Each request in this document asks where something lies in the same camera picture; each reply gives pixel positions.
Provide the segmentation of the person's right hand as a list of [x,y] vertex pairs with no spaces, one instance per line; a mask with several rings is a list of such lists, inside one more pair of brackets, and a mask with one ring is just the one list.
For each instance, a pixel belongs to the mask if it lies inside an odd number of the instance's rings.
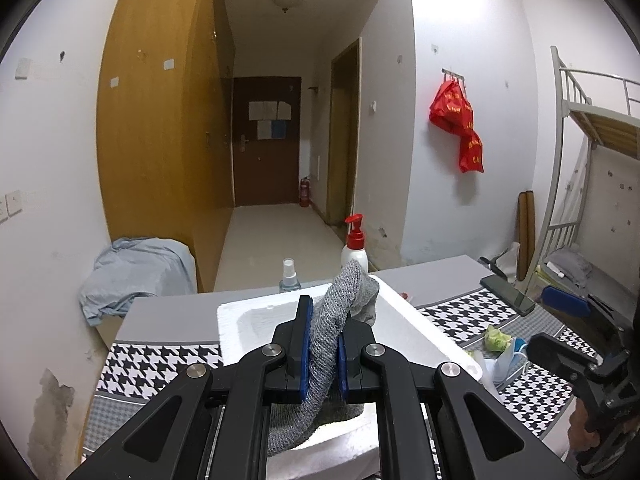
[[576,453],[586,452],[590,448],[596,448],[600,444],[600,437],[596,432],[586,429],[588,413],[584,402],[577,399],[574,412],[570,415],[570,428],[567,431],[570,449]]

